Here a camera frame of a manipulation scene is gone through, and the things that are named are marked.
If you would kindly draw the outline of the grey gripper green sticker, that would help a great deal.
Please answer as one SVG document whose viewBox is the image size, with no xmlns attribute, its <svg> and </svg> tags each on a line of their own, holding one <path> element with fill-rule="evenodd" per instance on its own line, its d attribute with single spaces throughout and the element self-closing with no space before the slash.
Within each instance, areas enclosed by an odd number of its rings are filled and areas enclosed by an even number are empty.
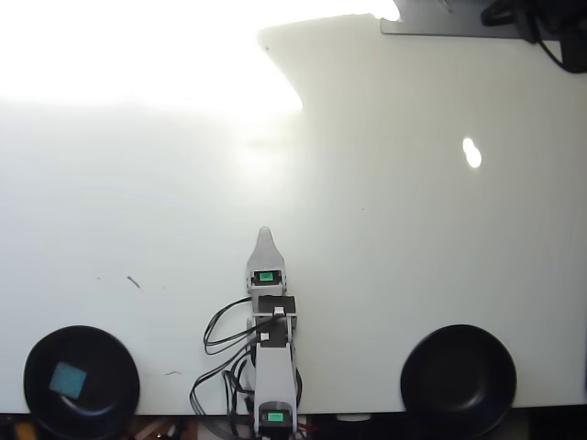
<svg viewBox="0 0 587 440">
<path fill-rule="evenodd" d="M 265 249 L 270 256 L 263 256 Z M 284 296 L 287 281 L 284 258 L 277 248 L 272 231 L 262 226 L 257 234 L 256 243 L 247 263 L 247 290 L 251 296 Z"/>
</svg>

